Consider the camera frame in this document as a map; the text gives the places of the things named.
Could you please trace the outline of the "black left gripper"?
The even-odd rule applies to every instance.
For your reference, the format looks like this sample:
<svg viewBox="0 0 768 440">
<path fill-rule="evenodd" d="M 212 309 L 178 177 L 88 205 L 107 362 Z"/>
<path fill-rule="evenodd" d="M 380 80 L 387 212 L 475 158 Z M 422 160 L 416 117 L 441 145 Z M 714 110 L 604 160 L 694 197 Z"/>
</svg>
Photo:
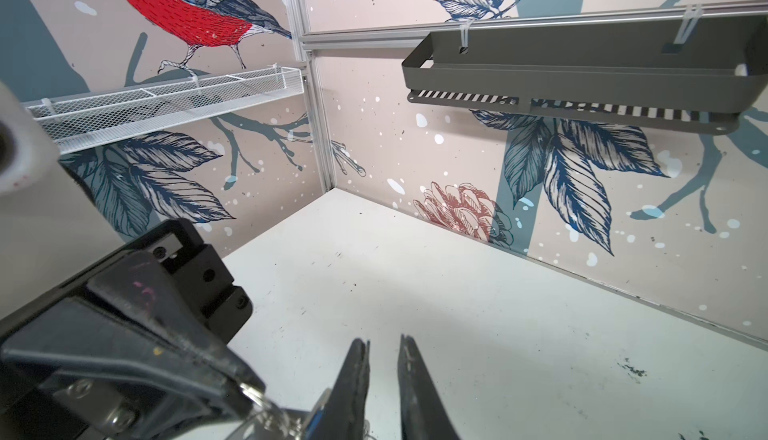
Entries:
<svg viewBox="0 0 768 440">
<path fill-rule="evenodd" d="M 253 313 L 214 247 L 167 220 L 1 322 L 5 439 L 173 439 L 245 417 L 228 344 Z"/>
</svg>

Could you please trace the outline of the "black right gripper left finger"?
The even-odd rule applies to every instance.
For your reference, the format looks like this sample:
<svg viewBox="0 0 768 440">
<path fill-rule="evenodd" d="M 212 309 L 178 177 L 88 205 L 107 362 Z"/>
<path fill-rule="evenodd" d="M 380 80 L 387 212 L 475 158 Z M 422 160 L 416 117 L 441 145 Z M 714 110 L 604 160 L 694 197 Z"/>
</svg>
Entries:
<svg viewBox="0 0 768 440">
<path fill-rule="evenodd" d="M 352 341 L 331 388 L 323 417 L 309 440 L 363 440 L 365 407 L 370 383 L 369 343 Z"/>
</svg>

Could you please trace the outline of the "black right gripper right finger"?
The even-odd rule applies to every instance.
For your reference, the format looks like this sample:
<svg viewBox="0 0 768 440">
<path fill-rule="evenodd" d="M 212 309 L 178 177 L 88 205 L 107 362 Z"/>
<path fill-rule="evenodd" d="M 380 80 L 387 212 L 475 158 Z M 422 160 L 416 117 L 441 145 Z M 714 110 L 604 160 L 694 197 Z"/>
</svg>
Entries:
<svg viewBox="0 0 768 440">
<path fill-rule="evenodd" d="M 413 337 L 402 335 L 397 362 L 403 440 L 459 440 Z"/>
</svg>

